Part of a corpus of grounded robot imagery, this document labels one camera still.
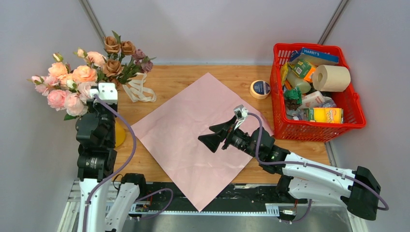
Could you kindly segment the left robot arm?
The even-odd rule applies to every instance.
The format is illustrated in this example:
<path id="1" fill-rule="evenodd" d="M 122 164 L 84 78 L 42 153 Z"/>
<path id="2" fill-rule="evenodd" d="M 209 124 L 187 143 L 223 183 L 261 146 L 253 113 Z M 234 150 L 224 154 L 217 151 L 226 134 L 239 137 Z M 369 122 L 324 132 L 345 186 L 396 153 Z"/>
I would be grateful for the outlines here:
<path id="1" fill-rule="evenodd" d="M 76 139 L 80 143 L 77 160 L 80 180 L 79 232 L 120 232 L 135 200 L 147 196 L 143 174 L 127 173 L 119 185 L 109 211 L 106 203 L 114 172 L 115 115 L 94 100 L 87 101 L 88 112 L 76 122 Z"/>

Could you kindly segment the cream ribbon with gold text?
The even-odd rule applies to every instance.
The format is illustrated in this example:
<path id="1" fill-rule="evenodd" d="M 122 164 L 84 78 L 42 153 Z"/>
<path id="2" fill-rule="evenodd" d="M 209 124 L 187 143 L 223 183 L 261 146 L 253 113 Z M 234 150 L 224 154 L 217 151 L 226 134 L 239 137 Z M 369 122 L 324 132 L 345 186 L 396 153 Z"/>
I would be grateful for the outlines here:
<path id="1" fill-rule="evenodd" d="M 135 77 L 122 85 L 125 93 L 132 102 L 155 102 L 157 100 L 156 93 L 153 89 L 145 87 L 147 74 L 137 72 Z"/>

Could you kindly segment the pink rose stem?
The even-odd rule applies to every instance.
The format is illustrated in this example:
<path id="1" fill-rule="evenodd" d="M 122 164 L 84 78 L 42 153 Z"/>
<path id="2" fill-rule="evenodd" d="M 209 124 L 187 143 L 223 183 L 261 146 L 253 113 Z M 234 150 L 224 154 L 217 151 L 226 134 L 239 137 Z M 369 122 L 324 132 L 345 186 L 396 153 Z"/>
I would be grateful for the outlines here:
<path id="1" fill-rule="evenodd" d="M 33 75 L 28 81 L 34 85 L 35 91 L 46 97 L 49 107 L 56 111 L 65 111 L 65 120 L 82 117 L 88 112 L 87 101 L 80 100 L 78 92 L 65 89 L 57 78 L 50 76 L 48 72 L 46 75 Z"/>

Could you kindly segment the peach flower stem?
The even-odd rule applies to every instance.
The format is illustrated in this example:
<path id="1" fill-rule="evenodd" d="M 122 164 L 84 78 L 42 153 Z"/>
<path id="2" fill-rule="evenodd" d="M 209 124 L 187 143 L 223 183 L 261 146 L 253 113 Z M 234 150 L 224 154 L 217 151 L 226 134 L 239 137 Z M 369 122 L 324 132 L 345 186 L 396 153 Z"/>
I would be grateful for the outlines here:
<path id="1" fill-rule="evenodd" d="M 48 74 L 57 78 L 59 83 L 64 87 L 72 87 L 74 84 L 85 82 L 98 82 L 98 71 L 101 70 L 106 63 L 107 58 L 99 52 L 89 51 L 79 48 L 75 54 L 82 58 L 85 65 L 80 65 L 71 70 L 69 63 L 65 63 L 63 56 L 59 53 L 54 53 L 53 58 L 55 63 L 48 68 Z"/>

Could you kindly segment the brown dried flower stem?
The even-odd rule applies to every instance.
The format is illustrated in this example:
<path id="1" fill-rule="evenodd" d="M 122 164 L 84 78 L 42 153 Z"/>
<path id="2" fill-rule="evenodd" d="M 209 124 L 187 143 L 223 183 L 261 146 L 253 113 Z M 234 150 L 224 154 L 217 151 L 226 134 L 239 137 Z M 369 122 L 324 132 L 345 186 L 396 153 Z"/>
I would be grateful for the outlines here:
<path id="1" fill-rule="evenodd" d="M 136 46 L 131 41 L 123 41 L 115 31 L 112 31 L 111 36 L 104 37 L 103 42 L 107 56 L 100 67 L 98 80 L 113 83 L 119 88 L 129 83 L 137 73 L 137 66 L 132 58 Z M 131 57 L 128 63 L 123 62 L 126 57 Z"/>

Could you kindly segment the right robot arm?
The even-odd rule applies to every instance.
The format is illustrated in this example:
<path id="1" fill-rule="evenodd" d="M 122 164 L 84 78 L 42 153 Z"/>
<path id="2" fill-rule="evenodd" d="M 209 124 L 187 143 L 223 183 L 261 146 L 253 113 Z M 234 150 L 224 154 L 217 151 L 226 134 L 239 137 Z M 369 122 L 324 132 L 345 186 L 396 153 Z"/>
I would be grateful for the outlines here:
<path id="1" fill-rule="evenodd" d="M 366 167 L 355 170 L 323 165 L 301 157 L 275 145 L 275 139 L 260 125 L 252 134 L 238 127 L 233 117 L 227 122 L 210 126 L 211 134 L 200 135 L 198 140 L 211 152 L 219 146 L 225 150 L 233 146 L 255 158 L 259 166 L 270 174 L 281 177 L 276 196 L 281 202 L 309 199 L 338 204 L 353 215 L 374 221 L 379 210 L 387 210 L 380 196 L 381 186 Z"/>

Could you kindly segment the mauve rose stem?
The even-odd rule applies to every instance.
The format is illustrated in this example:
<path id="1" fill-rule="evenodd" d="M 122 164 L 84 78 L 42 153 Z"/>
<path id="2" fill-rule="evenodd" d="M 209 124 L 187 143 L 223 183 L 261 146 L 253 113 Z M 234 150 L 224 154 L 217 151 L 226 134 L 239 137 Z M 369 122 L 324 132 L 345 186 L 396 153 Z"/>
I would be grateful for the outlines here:
<path id="1" fill-rule="evenodd" d="M 152 61 L 155 60 L 156 57 L 150 58 L 139 48 L 135 50 L 131 57 L 134 60 L 135 66 L 139 69 L 139 73 L 149 73 L 152 71 L 154 66 Z"/>

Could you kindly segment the purple pink wrapping paper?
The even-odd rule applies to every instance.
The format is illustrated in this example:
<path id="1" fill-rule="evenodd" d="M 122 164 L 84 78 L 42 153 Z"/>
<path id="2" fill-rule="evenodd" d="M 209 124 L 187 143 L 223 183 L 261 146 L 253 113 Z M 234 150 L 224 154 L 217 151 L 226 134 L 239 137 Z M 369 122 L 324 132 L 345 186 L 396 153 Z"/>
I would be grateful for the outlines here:
<path id="1" fill-rule="evenodd" d="M 260 115 L 268 100 L 245 102 L 255 74 L 150 74 L 161 105 L 132 129 L 155 161 L 197 210 L 203 210 L 228 184 L 273 184 L 277 175 L 262 170 L 249 155 L 230 147 L 212 153 L 198 136 L 232 118 L 243 104 Z"/>

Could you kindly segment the white rose stem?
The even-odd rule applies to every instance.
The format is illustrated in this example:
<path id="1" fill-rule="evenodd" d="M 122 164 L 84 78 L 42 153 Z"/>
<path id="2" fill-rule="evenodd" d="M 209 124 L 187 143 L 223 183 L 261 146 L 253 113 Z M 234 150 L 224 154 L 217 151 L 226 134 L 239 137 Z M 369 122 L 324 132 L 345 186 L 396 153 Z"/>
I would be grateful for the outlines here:
<path id="1" fill-rule="evenodd" d="M 67 90 L 78 92 L 80 100 L 86 102 L 87 100 L 92 98 L 90 90 L 92 87 L 95 87 L 96 85 L 97 83 L 95 82 L 82 82 L 77 84 L 73 80 L 68 80 L 65 85 L 61 86 L 64 86 L 64 88 Z"/>

